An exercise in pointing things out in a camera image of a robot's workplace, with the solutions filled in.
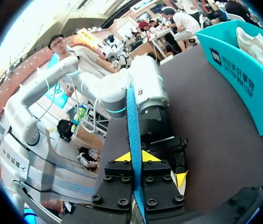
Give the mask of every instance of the blue foam pad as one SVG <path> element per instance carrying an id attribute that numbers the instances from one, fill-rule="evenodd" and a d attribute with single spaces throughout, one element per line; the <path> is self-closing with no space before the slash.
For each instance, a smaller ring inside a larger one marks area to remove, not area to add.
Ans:
<path id="1" fill-rule="evenodd" d="M 142 172 L 142 151 L 141 151 L 141 140 L 140 140 L 140 127 L 138 119 L 138 111 L 136 98 L 133 88 L 129 88 L 126 93 L 126 116 L 127 116 L 127 129 L 128 138 L 131 150 L 131 164 L 134 171 L 134 197 L 138 208 L 141 212 L 144 223 L 144 196 L 143 189 L 141 186 L 141 172 Z"/>

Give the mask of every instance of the table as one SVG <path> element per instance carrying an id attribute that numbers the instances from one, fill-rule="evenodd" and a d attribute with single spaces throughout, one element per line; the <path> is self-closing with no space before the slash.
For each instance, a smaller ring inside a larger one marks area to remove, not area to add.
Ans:
<path id="1" fill-rule="evenodd" d="M 263 185 L 263 136 L 227 80 L 206 61 L 200 45 L 159 67 L 177 136 L 189 140 L 185 208 L 207 212 L 242 187 Z M 129 151 L 126 118 L 111 119 L 97 186 L 109 159 Z"/>
<path id="2" fill-rule="evenodd" d="M 174 36 L 174 33 L 172 31 L 171 28 L 165 29 L 161 32 L 159 32 L 154 38 L 150 39 L 150 41 L 154 44 L 154 46 L 157 48 L 157 50 L 159 50 L 159 52 L 161 53 L 161 55 L 166 58 L 167 56 L 165 55 L 165 53 L 163 52 L 163 50 L 161 49 L 161 47 L 156 43 L 156 40 L 163 37 L 164 35 L 171 33 L 172 36 Z"/>
<path id="3" fill-rule="evenodd" d="M 137 55 L 144 55 L 146 53 L 152 52 L 154 54 L 154 48 L 151 42 L 145 42 L 138 46 L 130 53 L 130 58 L 134 59 Z M 158 52 L 156 52 L 156 57 L 161 61 L 162 57 Z"/>

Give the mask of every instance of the white robotic arm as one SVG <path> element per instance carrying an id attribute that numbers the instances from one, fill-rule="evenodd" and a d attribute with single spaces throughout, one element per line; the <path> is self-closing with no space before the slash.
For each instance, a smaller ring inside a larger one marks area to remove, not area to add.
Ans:
<path id="1" fill-rule="evenodd" d="M 125 116 L 125 91 L 131 82 L 139 112 L 154 105 L 164 108 L 168 105 L 168 97 L 157 64 L 149 56 L 138 56 L 129 69 L 122 69 L 101 79 L 81 71 L 78 63 L 78 56 L 61 60 L 8 100 L 5 114 L 20 141 L 32 145 L 38 138 L 37 119 L 29 107 L 61 78 L 68 85 L 74 85 L 85 97 L 99 101 L 112 118 Z"/>

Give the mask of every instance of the man with glasses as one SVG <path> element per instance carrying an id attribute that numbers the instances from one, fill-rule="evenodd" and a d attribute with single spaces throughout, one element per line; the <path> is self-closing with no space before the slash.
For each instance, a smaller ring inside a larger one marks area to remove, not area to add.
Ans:
<path id="1" fill-rule="evenodd" d="M 56 53 L 60 60 L 69 56 L 80 56 L 80 69 L 90 72 L 98 78 L 118 72 L 111 66 L 110 63 L 101 59 L 97 53 L 87 47 L 76 46 L 74 51 L 68 50 L 68 46 L 62 34 L 52 36 L 48 43 L 48 48 L 51 49 L 52 52 Z M 64 89 L 65 95 L 71 97 L 74 89 L 71 86 L 68 86 L 63 79 L 61 79 L 59 83 Z"/>

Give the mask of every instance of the man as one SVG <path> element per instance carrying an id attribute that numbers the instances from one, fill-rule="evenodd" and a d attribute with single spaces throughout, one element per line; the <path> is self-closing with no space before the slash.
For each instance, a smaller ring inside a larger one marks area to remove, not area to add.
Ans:
<path id="1" fill-rule="evenodd" d="M 195 36 L 196 32 L 200 31 L 199 23 L 192 16 L 183 12 L 177 13 L 171 8 L 164 9 L 163 14 L 166 18 L 175 21 L 178 33 L 174 35 L 174 38 L 181 50 L 185 51 L 186 45 L 187 47 L 192 46 L 188 39 L 192 38 Z"/>
<path id="2" fill-rule="evenodd" d="M 164 17 L 165 19 L 168 19 L 167 17 L 166 17 L 166 15 L 164 14 L 164 10 L 166 9 L 166 8 L 171 8 L 171 9 L 173 9 L 172 7 L 164 7 L 164 8 L 162 8 L 161 9 L 161 15 L 162 15 L 162 17 Z M 177 31 L 177 27 L 176 27 L 176 24 L 175 24 L 175 21 L 173 20 L 173 18 L 172 19 L 169 19 L 169 21 L 170 21 L 170 25 L 167 25 L 169 28 L 171 28 L 172 29 L 172 31 L 173 31 L 173 33 L 178 33 L 178 31 Z"/>
<path id="3" fill-rule="evenodd" d="M 83 71 L 88 71 L 99 78 L 102 78 L 110 73 L 118 72 L 116 69 L 112 68 L 110 63 L 101 59 L 97 53 L 87 47 L 78 46 L 75 48 L 75 51 L 69 51 L 62 34 L 52 36 L 48 43 L 48 48 L 51 49 L 52 52 L 56 53 L 60 60 L 72 55 L 79 55 L 80 69 Z M 61 79 L 59 83 L 64 89 L 65 95 L 71 97 L 74 92 L 72 86 L 68 86 L 63 79 Z"/>
<path id="4" fill-rule="evenodd" d="M 200 13 L 198 10 L 198 5 L 196 0 L 180 0 L 180 2 L 186 13 L 194 17 L 194 19 L 197 20 L 198 23 L 200 23 L 199 20 Z"/>
<path id="5" fill-rule="evenodd" d="M 236 0 L 228 0 L 225 5 L 225 9 L 227 13 L 231 13 L 234 15 L 238 15 L 242 17 L 246 22 L 253 24 L 254 26 L 260 27 L 256 22 L 251 19 L 251 12 L 248 7 L 242 5 L 240 2 Z"/>
<path id="6" fill-rule="evenodd" d="M 156 20 L 150 20 L 149 24 L 151 27 L 158 27 L 160 25 L 160 23 Z M 169 46 L 166 46 L 166 50 L 168 52 L 172 52 L 174 55 L 178 54 L 181 52 L 181 49 L 179 47 L 179 45 L 177 44 L 177 42 L 174 40 L 174 37 L 171 34 L 166 34 L 164 36 L 165 40 L 170 44 Z"/>

